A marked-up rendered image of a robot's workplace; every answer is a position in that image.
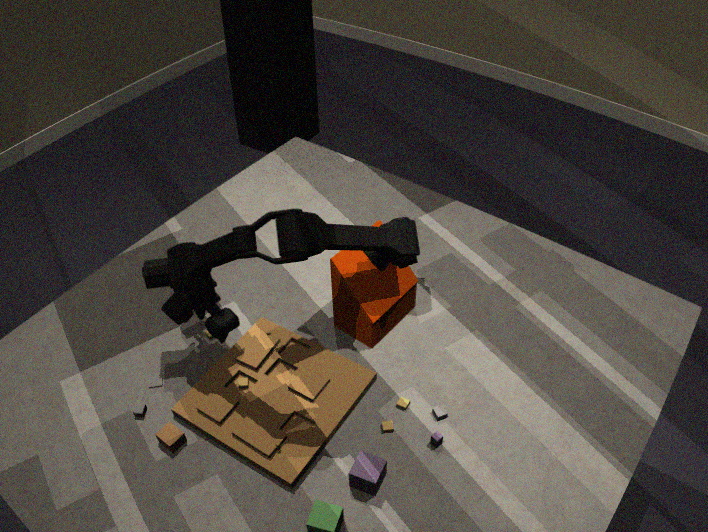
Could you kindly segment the green cube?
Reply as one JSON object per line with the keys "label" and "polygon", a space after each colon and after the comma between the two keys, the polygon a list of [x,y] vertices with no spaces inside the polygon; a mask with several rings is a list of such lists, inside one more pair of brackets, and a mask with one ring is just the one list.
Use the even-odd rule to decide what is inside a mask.
{"label": "green cube", "polygon": [[344,521],[344,507],[315,500],[308,518],[308,532],[340,532]]}

